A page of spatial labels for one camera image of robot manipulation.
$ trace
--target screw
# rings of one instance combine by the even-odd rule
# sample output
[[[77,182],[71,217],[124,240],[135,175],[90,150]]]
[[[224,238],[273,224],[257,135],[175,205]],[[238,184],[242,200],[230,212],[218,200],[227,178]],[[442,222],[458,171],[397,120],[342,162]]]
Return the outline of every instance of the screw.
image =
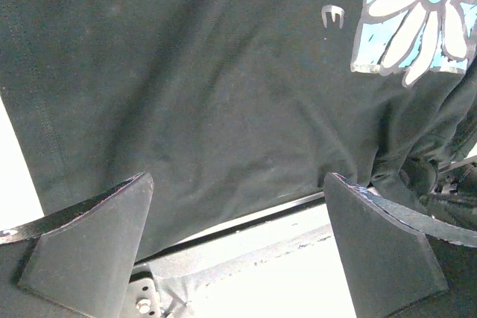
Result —
[[[151,310],[151,301],[147,298],[142,298],[136,303],[136,308],[140,314],[149,313]]]

